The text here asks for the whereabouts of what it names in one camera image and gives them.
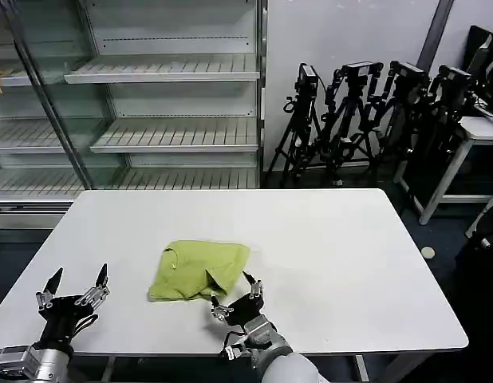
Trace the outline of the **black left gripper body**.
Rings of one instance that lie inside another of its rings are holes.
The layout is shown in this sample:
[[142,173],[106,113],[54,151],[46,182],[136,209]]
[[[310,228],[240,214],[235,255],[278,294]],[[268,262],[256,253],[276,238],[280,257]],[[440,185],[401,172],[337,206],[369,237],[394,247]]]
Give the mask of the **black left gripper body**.
[[72,295],[54,298],[51,308],[38,311],[46,321],[41,342],[71,342],[79,331],[97,320],[98,315],[93,308],[74,305],[80,297],[81,295]]

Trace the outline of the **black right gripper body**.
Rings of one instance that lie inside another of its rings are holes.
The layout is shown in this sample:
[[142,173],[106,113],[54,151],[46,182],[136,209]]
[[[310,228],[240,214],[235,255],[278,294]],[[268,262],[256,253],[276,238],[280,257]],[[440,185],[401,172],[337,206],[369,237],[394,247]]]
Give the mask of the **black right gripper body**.
[[251,298],[249,294],[245,294],[227,307],[231,311],[226,316],[226,323],[229,326],[244,326],[260,315],[263,306],[263,296]]

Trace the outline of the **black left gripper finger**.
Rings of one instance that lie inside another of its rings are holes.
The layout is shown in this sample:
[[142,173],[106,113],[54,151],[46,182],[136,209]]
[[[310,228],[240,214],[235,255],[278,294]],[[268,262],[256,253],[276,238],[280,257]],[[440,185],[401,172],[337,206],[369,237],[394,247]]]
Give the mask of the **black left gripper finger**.
[[62,274],[63,268],[60,267],[55,274],[48,279],[44,290],[36,293],[37,306],[39,310],[47,310],[53,306],[52,300],[57,293]]
[[108,264],[104,263],[95,283],[95,286],[88,289],[74,303],[75,306],[89,306],[91,308],[99,307],[108,297],[110,290],[108,288]]

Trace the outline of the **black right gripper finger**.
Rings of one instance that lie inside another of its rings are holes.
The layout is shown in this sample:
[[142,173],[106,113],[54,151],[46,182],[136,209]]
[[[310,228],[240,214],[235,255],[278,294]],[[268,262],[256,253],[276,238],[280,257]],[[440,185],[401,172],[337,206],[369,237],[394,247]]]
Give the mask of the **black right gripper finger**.
[[234,312],[234,309],[222,305],[216,296],[211,296],[211,314],[221,322],[226,322],[227,318]]
[[250,284],[249,299],[258,299],[263,296],[263,286],[260,279],[256,279],[253,275],[243,272],[245,279]]

